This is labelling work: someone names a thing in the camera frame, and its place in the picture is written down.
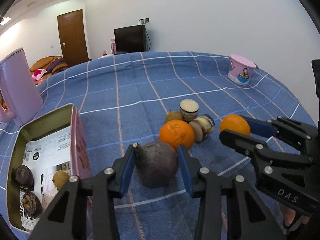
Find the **brown door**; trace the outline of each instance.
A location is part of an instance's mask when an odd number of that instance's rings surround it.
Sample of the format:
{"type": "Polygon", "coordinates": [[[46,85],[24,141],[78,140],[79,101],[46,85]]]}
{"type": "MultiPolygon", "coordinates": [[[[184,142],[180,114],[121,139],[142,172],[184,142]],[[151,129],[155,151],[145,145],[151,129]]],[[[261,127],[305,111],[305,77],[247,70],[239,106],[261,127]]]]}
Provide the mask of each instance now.
{"type": "Polygon", "coordinates": [[[87,62],[82,10],[59,15],[58,29],[62,54],[67,64],[72,67],[87,62]]]}

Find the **television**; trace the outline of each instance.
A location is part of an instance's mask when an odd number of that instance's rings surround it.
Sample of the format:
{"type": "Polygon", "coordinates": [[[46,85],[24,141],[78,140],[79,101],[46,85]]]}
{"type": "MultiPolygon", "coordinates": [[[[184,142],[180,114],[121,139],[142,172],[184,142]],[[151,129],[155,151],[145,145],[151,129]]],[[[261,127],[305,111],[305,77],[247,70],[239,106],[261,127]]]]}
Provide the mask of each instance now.
{"type": "Polygon", "coordinates": [[[117,54],[147,51],[145,25],[115,29],[117,54]]]}

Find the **tablecloth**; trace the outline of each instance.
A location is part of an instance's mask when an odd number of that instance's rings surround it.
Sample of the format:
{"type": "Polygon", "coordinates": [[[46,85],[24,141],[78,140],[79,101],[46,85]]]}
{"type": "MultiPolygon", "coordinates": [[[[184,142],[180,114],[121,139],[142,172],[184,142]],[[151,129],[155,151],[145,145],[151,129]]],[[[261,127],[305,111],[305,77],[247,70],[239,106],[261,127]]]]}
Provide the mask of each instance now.
{"type": "MultiPolygon", "coordinates": [[[[252,185],[250,159],[219,141],[221,119],[237,113],[260,120],[290,117],[315,125],[295,96],[278,80],[257,69],[250,84],[239,87],[228,78],[229,57],[195,52],[131,53],[89,61],[51,76],[38,85],[44,104],[34,118],[73,103],[81,114],[92,175],[111,166],[129,144],[156,140],[170,110],[189,98],[199,114],[211,115],[215,131],[191,148],[203,166],[222,176],[241,174],[252,185]]],[[[5,203],[7,170],[19,128],[0,124],[0,212],[8,221],[5,203]]],[[[297,153],[277,140],[276,150],[297,153]]],[[[279,223],[278,204],[258,192],[279,223]]],[[[226,238],[226,203],[223,200],[221,239],[226,238]]],[[[199,200],[185,192],[180,171],[167,187],[144,188],[134,171],[129,192],[115,200],[121,239],[193,239],[199,200]]],[[[17,229],[20,239],[28,236],[17,229]]]]}

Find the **orange fruit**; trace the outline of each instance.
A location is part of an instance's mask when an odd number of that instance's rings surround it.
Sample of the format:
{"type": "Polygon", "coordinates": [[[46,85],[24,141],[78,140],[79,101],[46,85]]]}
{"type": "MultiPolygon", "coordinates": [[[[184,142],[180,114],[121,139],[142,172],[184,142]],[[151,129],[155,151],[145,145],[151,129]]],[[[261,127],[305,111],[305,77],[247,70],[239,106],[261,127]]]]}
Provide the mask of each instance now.
{"type": "Polygon", "coordinates": [[[159,140],[170,144],[176,151],[180,144],[189,149],[195,142],[196,136],[192,127],[181,120],[171,120],[160,129],[159,140]]]}
{"type": "Polygon", "coordinates": [[[220,132],[225,129],[229,129],[248,136],[251,133],[250,126],[247,121],[237,114],[229,114],[228,116],[223,118],[220,124],[220,132]]]}

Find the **pink bucket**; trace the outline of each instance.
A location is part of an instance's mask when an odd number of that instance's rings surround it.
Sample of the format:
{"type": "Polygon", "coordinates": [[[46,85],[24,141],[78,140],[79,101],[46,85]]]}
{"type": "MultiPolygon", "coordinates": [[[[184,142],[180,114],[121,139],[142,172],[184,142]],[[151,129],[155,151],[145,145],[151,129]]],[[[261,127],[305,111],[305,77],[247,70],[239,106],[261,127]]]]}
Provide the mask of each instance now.
{"type": "Polygon", "coordinates": [[[256,67],[255,63],[245,57],[232,54],[228,77],[233,82],[246,86],[249,83],[256,67]]]}

